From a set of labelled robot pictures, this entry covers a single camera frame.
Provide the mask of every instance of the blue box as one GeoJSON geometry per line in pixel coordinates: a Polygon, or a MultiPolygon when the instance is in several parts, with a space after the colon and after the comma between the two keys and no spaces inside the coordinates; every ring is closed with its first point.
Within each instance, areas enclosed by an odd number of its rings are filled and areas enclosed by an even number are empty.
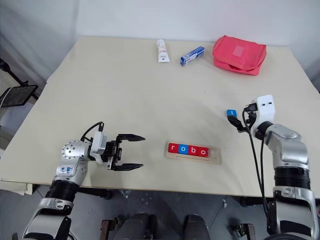
{"type": "Polygon", "coordinates": [[[179,144],[178,154],[188,154],[189,146],[184,144],[179,144]]]}
{"type": "Polygon", "coordinates": [[[227,115],[227,116],[237,117],[237,111],[234,110],[234,109],[228,109],[228,110],[226,111],[226,115],[227,115]]]}
{"type": "Polygon", "coordinates": [[[181,57],[180,64],[182,66],[187,65],[188,63],[192,62],[194,59],[202,56],[205,52],[205,48],[203,46],[197,47],[195,50],[192,50],[188,54],[181,57]]]}

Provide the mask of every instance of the blue letter block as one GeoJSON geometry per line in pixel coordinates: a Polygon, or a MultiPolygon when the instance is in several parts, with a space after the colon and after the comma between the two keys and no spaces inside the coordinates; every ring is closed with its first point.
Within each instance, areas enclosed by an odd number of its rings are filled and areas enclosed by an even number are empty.
{"type": "Polygon", "coordinates": [[[188,145],[179,144],[178,154],[188,154],[188,149],[189,149],[188,145]]]}
{"type": "Polygon", "coordinates": [[[237,117],[237,111],[236,111],[236,110],[233,110],[233,109],[228,109],[228,110],[226,111],[226,115],[227,115],[227,116],[237,117]]]}

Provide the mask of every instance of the black cable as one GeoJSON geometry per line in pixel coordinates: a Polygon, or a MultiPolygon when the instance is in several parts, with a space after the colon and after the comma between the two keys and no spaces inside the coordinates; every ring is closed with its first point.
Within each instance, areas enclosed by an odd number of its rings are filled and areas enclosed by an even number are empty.
{"type": "Polygon", "coordinates": [[[103,122],[102,122],[102,121],[99,121],[99,122],[97,122],[96,124],[94,124],[94,125],[92,125],[91,127],[89,127],[89,129],[88,129],[87,131],[85,131],[84,134],[82,135],[82,137],[80,138],[80,141],[84,142],[87,133],[90,132],[90,130],[92,130],[94,127],[99,126],[100,124],[103,124],[103,122]]]}
{"type": "Polygon", "coordinates": [[[92,143],[91,139],[87,138],[86,136],[84,137],[85,140],[87,140],[88,142],[92,143]]]}
{"type": "Polygon", "coordinates": [[[281,233],[281,234],[274,234],[274,235],[268,236],[264,240],[306,240],[306,239],[296,235],[281,233]]]}
{"type": "Polygon", "coordinates": [[[71,240],[75,240],[75,238],[70,233],[68,234],[68,238],[70,238],[71,240]]]}
{"type": "Polygon", "coordinates": [[[247,130],[247,133],[249,134],[249,138],[250,138],[250,143],[251,143],[251,148],[252,148],[252,153],[253,153],[253,158],[254,158],[254,164],[255,164],[255,170],[256,170],[256,176],[258,178],[258,183],[259,183],[259,187],[260,187],[260,191],[261,191],[261,194],[262,194],[262,205],[263,205],[263,210],[264,210],[264,213],[265,213],[265,216],[267,217],[267,208],[266,208],[266,198],[264,197],[264,190],[262,188],[262,184],[261,184],[261,179],[260,179],[260,174],[259,174],[259,167],[258,167],[258,161],[257,161],[257,155],[256,155],[256,150],[255,150],[255,145],[254,145],[254,140],[252,138],[252,134],[251,134],[251,131],[249,129],[249,126],[246,122],[246,119],[245,119],[245,110],[242,111],[242,120],[244,122],[244,125],[245,125],[245,128],[247,130]]]}
{"type": "Polygon", "coordinates": [[[261,140],[261,149],[260,149],[260,174],[261,174],[261,194],[262,194],[262,205],[263,205],[263,210],[265,215],[267,216],[268,214],[268,204],[265,196],[265,180],[264,180],[264,144],[265,144],[265,139],[263,138],[261,140]]]}

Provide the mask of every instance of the beige tabletop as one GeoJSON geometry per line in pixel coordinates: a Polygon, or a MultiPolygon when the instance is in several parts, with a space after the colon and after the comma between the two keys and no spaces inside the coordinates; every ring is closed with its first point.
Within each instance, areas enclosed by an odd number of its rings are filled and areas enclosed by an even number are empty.
{"type": "MultiPolygon", "coordinates": [[[[311,188],[320,198],[318,136],[320,96],[288,47],[267,47],[258,76],[213,65],[211,42],[165,41],[170,63],[157,63],[156,40],[81,37],[49,78],[39,100],[0,160],[0,180],[47,184],[55,176],[62,146],[80,139],[98,121],[108,140],[123,142],[129,172],[90,162],[84,187],[260,196],[248,135],[226,118],[256,97],[272,94],[275,122],[302,135],[311,168],[311,188]],[[198,46],[204,56],[185,67],[180,57],[198,46]],[[166,142],[221,149],[221,164],[165,157],[166,142]]],[[[257,152],[260,141],[254,141],[257,152]]],[[[272,196],[272,155],[264,151],[265,191],[272,196]]]]}

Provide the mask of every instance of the white wall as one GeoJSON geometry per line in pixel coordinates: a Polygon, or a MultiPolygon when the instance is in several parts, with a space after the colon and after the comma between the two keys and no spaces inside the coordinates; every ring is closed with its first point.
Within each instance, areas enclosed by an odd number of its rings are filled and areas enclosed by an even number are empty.
{"type": "Polygon", "coordinates": [[[320,81],[319,0],[0,0],[0,7],[1,56],[41,87],[79,35],[229,35],[289,45],[309,78],[320,81]]]}

